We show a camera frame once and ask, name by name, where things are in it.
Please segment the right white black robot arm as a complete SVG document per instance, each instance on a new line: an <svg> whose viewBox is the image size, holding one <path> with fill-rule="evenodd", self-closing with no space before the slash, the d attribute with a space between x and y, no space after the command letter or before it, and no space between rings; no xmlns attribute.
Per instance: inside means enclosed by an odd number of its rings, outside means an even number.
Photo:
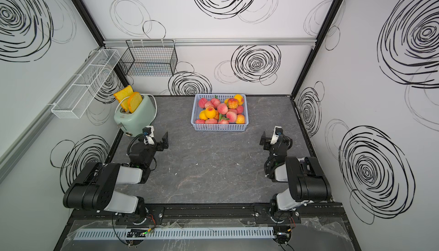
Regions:
<svg viewBox="0 0 439 251"><path fill-rule="evenodd" d="M271 199L271 214L331 200L332 190L318 159L288 156L293 141L284 134L282 127L276 126L270 137L263 133L260 145L269 152L264 163L265 177L273 182L288 184L287 190L275 194Z"/></svg>

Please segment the yellow peach with leaf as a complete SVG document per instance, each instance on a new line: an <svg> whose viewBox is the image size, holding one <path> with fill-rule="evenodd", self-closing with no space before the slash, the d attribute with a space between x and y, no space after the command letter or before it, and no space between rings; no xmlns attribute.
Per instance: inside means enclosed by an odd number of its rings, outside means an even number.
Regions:
<svg viewBox="0 0 439 251"><path fill-rule="evenodd" d="M200 112L199 119L202 119L202 120L207 120L208 119L208 117L206 116L204 110Z"/></svg>

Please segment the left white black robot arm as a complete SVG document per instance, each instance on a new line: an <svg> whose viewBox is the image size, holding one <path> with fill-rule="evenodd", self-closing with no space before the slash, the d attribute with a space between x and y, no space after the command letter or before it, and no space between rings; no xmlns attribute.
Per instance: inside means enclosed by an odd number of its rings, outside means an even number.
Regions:
<svg viewBox="0 0 439 251"><path fill-rule="evenodd" d="M148 209L144 199L115 190L117 184L145 184L157 164L155 154L169 148L169 134L162 140L154 137L153 127L147 126L127 148L130 162L87 164L64 194L66 208L131 214L144 219Z"/></svg>

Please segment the pink peach with leaf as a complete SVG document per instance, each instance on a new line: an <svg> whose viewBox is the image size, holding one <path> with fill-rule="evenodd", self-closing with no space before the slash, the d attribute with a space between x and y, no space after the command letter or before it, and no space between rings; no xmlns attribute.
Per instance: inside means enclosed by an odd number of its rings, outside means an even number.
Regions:
<svg viewBox="0 0 439 251"><path fill-rule="evenodd" d="M220 115L219 120L225 119L228 120L230 124L234 124L236 122L237 113L234 111L228 111L226 115Z"/></svg>

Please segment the pale pink peach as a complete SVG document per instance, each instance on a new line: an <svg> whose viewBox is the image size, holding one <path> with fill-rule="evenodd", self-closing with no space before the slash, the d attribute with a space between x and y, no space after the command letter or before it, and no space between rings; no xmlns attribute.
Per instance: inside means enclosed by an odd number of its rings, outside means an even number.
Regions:
<svg viewBox="0 0 439 251"><path fill-rule="evenodd" d="M204 105L204 108L209 108L209 107L212 107L212 108L214 108L214 105L212 104L212 102L211 101L208 101L205 105Z"/></svg>

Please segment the orange yellow peach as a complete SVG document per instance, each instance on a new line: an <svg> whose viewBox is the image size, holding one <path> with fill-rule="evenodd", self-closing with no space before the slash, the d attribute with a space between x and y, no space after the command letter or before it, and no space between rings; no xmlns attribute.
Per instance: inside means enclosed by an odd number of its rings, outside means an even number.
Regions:
<svg viewBox="0 0 439 251"><path fill-rule="evenodd" d="M245 123L246 123L245 116L243 114L238 114L236 118L236 124L245 124Z"/></svg>

